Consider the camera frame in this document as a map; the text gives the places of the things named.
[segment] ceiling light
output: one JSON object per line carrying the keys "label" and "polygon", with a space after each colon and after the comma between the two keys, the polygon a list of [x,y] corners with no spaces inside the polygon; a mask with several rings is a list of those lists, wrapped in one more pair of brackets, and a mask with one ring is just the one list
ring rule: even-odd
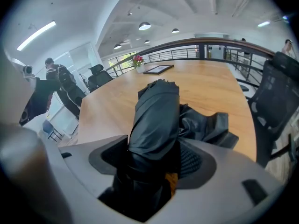
{"label": "ceiling light", "polygon": [[172,30],[172,33],[178,33],[179,32],[179,29],[177,29],[177,28],[174,28],[173,30]]}
{"label": "ceiling light", "polygon": [[115,44],[114,49],[118,49],[118,48],[121,48],[121,45],[120,44]]}
{"label": "ceiling light", "polygon": [[45,32],[46,30],[48,30],[49,28],[55,26],[56,23],[53,21],[51,23],[49,23],[48,25],[44,26],[43,28],[39,29],[38,31],[36,31],[35,33],[33,33],[29,38],[27,38],[18,48],[17,50],[23,50],[24,47],[26,47],[31,41],[33,41],[33,39],[37,38],[41,33]]}
{"label": "ceiling light", "polygon": [[146,30],[146,29],[149,29],[150,27],[151,27],[151,25],[148,22],[144,21],[144,22],[140,23],[139,30]]}
{"label": "ceiling light", "polygon": [[270,24],[269,21],[265,21],[265,22],[263,22],[261,24],[258,24],[258,27],[260,28],[260,27],[263,27],[263,26],[266,26],[266,25],[269,25],[269,24]]}

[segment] wooden table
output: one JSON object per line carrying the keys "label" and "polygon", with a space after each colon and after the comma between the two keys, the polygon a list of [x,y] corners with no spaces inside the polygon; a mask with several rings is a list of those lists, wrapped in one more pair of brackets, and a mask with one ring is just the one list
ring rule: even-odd
{"label": "wooden table", "polygon": [[180,103],[204,114],[228,113],[229,131],[239,136],[234,150],[256,160],[256,136],[243,92],[225,63],[199,60],[157,62],[174,67],[160,75],[138,74],[136,70],[110,81],[83,99],[78,143],[116,135],[130,135],[138,101],[137,92],[157,79],[175,81]]}

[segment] blue chair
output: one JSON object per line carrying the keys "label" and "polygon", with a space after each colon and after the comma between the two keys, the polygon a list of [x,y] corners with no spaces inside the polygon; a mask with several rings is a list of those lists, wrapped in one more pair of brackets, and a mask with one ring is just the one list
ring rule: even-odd
{"label": "blue chair", "polygon": [[54,128],[54,126],[53,126],[49,121],[45,120],[45,121],[43,122],[43,130],[44,130],[44,132],[46,132],[46,133],[48,134],[48,139],[49,139],[49,138],[52,138],[55,142],[57,142],[57,140],[54,139],[54,138],[52,137],[52,134],[55,134],[55,135],[61,140],[61,138],[55,133],[55,131],[56,131],[61,137],[62,137],[62,134],[61,134],[60,132],[58,132],[58,131]]}

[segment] railing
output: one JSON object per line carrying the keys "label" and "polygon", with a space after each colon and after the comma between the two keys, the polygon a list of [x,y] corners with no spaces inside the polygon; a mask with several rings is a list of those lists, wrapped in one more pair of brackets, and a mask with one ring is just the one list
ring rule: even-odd
{"label": "railing", "polygon": [[[223,58],[209,58],[208,56],[208,47],[211,45],[219,45],[224,47]],[[175,47],[181,46],[193,46],[192,48],[184,48],[184,49],[176,49],[176,50],[168,50]],[[175,42],[165,43],[159,46],[155,46],[141,52],[138,52],[136,55],[145,56],[149,55],[150,62],[156,61],[167,61],[167,60],[208,60],[208,61],[217,61],[217,62],[225,62],[230,63],[235,66],[243,75],[245,80],[237,79],[239,82],[249,84],[254,88],[258,88],[260,81],[251,71],[254,71],[256,74],[259,74],[262,77],[263,73],[263,65],[260,62],[253,60],[253,55],[262,57],[264,60],[272,59],[274,56],[274,52],[268,50],[264,47],[257,46],[255,44],[237,41],[225,38],[216,38],[216,37],[204,37],[204,38],[192,38],[179,40]],[[123,73],[133,69],[133,66],[123,68],[121,64],[127,61],[132,61],[133,56],[130,56],[117,64],[109,67],[107,69],[108,73],[112,77],[118,77]]]}

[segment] man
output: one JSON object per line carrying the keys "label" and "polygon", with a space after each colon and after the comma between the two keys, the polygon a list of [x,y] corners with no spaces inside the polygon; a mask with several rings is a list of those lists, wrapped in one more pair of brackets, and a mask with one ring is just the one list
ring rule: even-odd
{"label": "man", "polygon": [[[56,65],[54,64],[54,61],[52,58],[48,58],[45,61],[47,73],[46,73],[46,79],[47,80],[56,80],[58,68],[62,67],[62,65]],[[57,91],[57,94],[59,98],[61,99],[62,103],[65,105],[65,107],[72,112],[73,115],[76,116],[77,119],[79,119],[80,110],[79,108],[69,99],[67,96],[66,91],[60,87],[60,89]]]}
{"label": "man", "polygon": [[285,46],[282,48],[281,52],[297,60],[292,43],[293,42],[290,39],[286,39]]}

